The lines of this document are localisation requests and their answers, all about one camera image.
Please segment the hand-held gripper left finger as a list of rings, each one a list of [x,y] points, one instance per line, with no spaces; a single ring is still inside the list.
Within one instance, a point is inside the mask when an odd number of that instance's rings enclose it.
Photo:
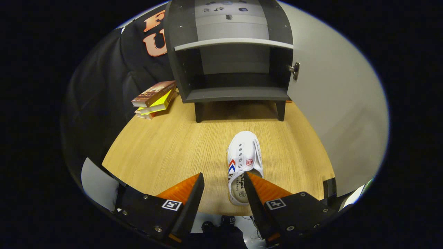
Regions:
[[[184,244],[204,192],[200,172],[156,196],[127,186],[117,195],[116,219],[155,244]]]

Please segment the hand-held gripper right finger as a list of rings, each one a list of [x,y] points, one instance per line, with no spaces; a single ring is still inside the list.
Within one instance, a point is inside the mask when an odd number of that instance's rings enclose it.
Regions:
[[[255,174],[244,174],[254,222],[267,244],[299,244],[329,225],[339,212],[309,193],[291,192]]]

